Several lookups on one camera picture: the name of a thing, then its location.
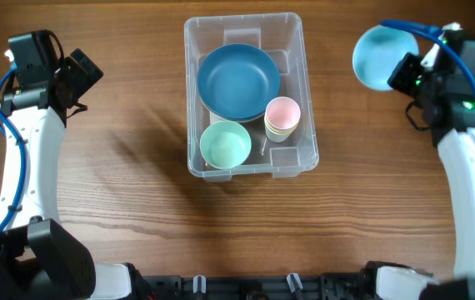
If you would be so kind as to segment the mint green small bowl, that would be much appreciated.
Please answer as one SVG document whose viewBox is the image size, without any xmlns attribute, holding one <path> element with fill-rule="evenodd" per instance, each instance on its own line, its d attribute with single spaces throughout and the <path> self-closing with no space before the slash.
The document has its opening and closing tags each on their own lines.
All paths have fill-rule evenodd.
<svg viewBox="0 0 475 300">
<path fill-rule="evenodd" d="M 246 158 L 252 151 L 252 139 L 240 123 L 220 121 L 207 127 L 200 138 L 202 158 L 237 157 Z"/>
</svg>

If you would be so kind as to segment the cream cup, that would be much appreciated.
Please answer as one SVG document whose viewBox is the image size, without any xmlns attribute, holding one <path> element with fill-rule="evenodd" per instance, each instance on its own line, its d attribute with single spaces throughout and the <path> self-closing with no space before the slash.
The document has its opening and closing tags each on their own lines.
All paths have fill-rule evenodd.
<svg viewBox="0 0 475 300">
<path fill-rule="evenodd" d="M 289 136 L 292 134 L 277 134 L 275 132 L 271 132 L 268 130 L 268 128 L 265 126 L 265 132 L 266 136 L 269 140 L 271 140 L 274 143 L 281 143 L 284 142 L 289 138 Z"/>
</svg>

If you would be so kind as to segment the pink small bowl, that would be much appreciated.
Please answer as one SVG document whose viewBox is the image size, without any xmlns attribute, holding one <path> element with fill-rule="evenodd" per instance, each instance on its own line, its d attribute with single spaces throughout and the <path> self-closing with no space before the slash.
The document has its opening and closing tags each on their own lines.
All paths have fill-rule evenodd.
<svg viewBox="0 0 475 300">
<path fill-rule="evenodd" d="M 209 157 L 205 158 L 206 164 L 215 169 L 232 169 L 242 165 L 246 161 L 244 157 Z"/>
</svg>

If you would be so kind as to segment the light blue small bowl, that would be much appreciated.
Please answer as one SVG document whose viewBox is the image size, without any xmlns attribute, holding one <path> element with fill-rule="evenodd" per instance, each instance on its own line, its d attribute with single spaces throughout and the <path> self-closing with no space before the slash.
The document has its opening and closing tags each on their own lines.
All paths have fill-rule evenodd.
<svg viewBox="0 0 475 300">
<path fill-rule="evenodd" d="M 358 39 L 352 54 L 352 68 L 359 82 L 367 88 L 391 91 L 388 79 L 407 53 L 419 54 L 418 43 L 411 33 L 377 25 Z"/>
</svg>

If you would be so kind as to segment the yellow cup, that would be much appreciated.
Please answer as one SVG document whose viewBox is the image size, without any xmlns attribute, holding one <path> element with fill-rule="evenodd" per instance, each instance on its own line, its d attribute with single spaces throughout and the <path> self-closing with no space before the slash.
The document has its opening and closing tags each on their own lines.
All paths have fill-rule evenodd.
<svg viewBox="0 0 475 300">
<path fill-rule="evenodd" d="M 275 128 L 266 118 L 264 119 L 264 123 L 269 131 L 273 133 L 277 133 L 277 134 L 291 134 L 298 126 L 296 124 L 295 126 L 292 126 L 289 129 L 278 129 L 278 128 Z"/>
</svg>

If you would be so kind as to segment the pink cup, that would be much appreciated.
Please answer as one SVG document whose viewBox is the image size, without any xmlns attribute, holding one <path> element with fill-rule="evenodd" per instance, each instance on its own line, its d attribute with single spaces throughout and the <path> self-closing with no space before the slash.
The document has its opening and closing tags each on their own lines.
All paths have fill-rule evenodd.
<svg viewBox="0 0 475 300">
<path fill-rule="evenodd" d="M 286 132 L 298 125 L 301 108 L 290 97 L 276 97 L 267 105 L 265 118 L 274 130 Z"/>
</svg>

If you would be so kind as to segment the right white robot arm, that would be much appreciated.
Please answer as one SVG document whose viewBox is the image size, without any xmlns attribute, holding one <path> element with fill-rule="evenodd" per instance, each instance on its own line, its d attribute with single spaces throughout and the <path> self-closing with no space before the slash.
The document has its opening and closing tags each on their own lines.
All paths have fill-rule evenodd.
<svg viewBox="0 0 475 300">
<path fill-rule="evenodd" d="M 453 62 L 426 69 L 405 52 L 387 72 L 390 88 L 413 98 L 445 168 L 456 234 L 454 277 L 439 282 L 406 267 L 381 266 L 373 291 L 381 299 L 475 299 L 475 98 Z"/>
</svg>

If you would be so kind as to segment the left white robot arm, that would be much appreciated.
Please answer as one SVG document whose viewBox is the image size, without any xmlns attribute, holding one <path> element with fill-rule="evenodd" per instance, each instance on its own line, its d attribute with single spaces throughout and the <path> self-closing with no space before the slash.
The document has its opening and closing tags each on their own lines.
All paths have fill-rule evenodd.
<svg viewBox="0 0 475 300">
<path fill-rule="evenodd" d="M 102 71 L 82 51 L 9 50 L 0 81 L 6 156 L 0 192 L 0 299 L 128 299 L 130 268 L 97 263 L 60 223 L 58 159 L 68 118 Z"/>
</svg>

